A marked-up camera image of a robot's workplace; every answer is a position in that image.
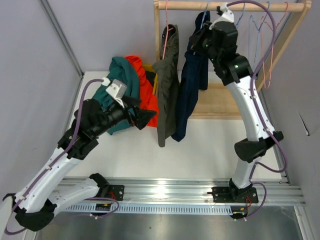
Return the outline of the orange shorts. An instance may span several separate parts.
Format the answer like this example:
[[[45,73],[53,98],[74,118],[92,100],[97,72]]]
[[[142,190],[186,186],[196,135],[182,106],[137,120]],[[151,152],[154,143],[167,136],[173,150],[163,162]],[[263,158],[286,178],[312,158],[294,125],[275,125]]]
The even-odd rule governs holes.
[[[153,87],[146,78],[146,72],[143,68],[142,59],[135,55],[128,55],[125,57],[132,65],[139,78],[139,98],[141,100],[140,108],[144,110],[156,111],[156,115],[147,124],[149,127],[156,128],[158,126],[158,99],[153,95]]]

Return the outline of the teal green shorts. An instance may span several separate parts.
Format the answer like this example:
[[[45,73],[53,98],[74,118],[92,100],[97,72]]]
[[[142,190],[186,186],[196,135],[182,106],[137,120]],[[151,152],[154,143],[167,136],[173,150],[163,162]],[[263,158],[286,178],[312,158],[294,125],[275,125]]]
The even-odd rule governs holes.
[[[127,86],[125,96],[138,99],[140,97],[140,80],[138,74],[130,62],[124,57],[113,57],[109,65],[109,74],[106,76],[110,81],[119,80]],[[117,104],[106,92],[106,87],[100,85],[92,99],[99,102],[103,112],[110,113],[116,110]]]

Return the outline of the navy blue shorts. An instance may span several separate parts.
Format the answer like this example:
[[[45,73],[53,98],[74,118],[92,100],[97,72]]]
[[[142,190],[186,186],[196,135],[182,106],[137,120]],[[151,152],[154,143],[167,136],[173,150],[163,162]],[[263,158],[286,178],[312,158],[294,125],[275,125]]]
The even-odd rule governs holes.
[[[208,89],[209,59],[192,51],[191,47],[192,43],[188,42],[175,106],[176,130],[171,137],[177,142],[186,136],[188,118],[196,107],[199,91]]]

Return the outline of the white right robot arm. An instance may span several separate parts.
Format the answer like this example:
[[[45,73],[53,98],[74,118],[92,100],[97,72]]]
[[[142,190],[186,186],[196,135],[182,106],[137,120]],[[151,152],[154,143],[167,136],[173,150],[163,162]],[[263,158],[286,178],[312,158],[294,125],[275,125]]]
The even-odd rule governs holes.
[[[251,178],[266,152],[276,142],[283,140],[266,116],[256,85],[252,82],[253,71],[249,61],[237,53],[238,31],[235,24],[207,21],[202,29],[189,40],[191,50],[208,57],[214,72],[231,93],[244,122],[246,138],[234,144],[238,162],[227,187],[213,187],[210,194],[215,203],[245,203],[248,197],[258,203],[257,191]]]

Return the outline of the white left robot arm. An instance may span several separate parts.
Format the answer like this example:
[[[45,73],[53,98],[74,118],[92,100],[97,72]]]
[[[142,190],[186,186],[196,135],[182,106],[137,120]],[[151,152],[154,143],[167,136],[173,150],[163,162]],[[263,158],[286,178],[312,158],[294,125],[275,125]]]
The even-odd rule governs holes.
[[[91,198],[111,201],[110,184],[99,173],[91,174],[84,182],[67,190],[53,191],[99,144],[100,135],[124,122],[142,130],[156,114],[154,110],[141,109],[140,100],[128,96],[122,104],[114,101],[107,110],[102,110],[95,99],[80,103],[71,127],[59,140],[45,166],[24,189],[6,194],[12,198],[15,220],[23,229],[37,232],[62,210],[80,201]]]

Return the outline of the blue hanger with navy shorts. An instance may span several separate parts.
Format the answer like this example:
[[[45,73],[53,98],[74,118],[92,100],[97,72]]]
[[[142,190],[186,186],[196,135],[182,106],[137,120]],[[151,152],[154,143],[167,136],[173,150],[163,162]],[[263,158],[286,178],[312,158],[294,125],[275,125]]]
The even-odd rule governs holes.
[[[208,10],[209,3],[210,3],[210,0],[207,1],[206,6],[205,6],[205,9],[204,9],[204,11],[203,11],[200,29],[202,29],[203,26],[204,26],[205,18],[206,18],[206,15],[207,15],[207,10]]]

